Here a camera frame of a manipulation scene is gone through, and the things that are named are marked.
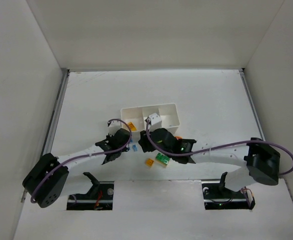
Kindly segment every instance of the small screw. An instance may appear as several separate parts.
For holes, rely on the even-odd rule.
[[[113,190],[112,188],[109,188],[109,189],[107,190],[107,194],[108,194],[108,195],[113,195],[113,192],[114,192],[114,190]]]

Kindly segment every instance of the white wall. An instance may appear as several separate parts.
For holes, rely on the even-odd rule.
[[[13,237],[61,77],[27,2],[0,0],[0,240]]]
[[[293,152],[293,0],[286,0],[245,69],[266,139]],[[291,167],[282,157],[281,169]],[[293,195],[293,173],[286,176]]]
[[[61,67],[245,67],[283,0],[27,0]]]

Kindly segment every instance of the small blue object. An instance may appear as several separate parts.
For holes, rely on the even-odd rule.
[[[134,152],[137,152],[138,151],[138,148],[137,148],[137,146],[135,144],[132,146],[132,148],[133,148],[133,151]]]

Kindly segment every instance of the rectangular opening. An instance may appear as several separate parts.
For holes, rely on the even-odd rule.
[[[71,211],[105,211],[113,209],[114,182],[101,181],[95,194],[72,194],[68,196],[66,210]]]
[[[255,199],[250,191],[234,192],[224,188],[221,190],[219,181],[202,182],[205,210],[248,209],[255,206]]]

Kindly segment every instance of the white compartment tray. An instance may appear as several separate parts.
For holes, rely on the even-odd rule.
[[[162,128],[175,134],[179,125],[177,106],[174,103],[139,106],[121,109],[121,119],[126,123],[133,123],[136,131],[132,131],[132,139],[137,142],[140,139],[140,132],[146,130],[145,120],[151,114],[157,113],[162,120]]]

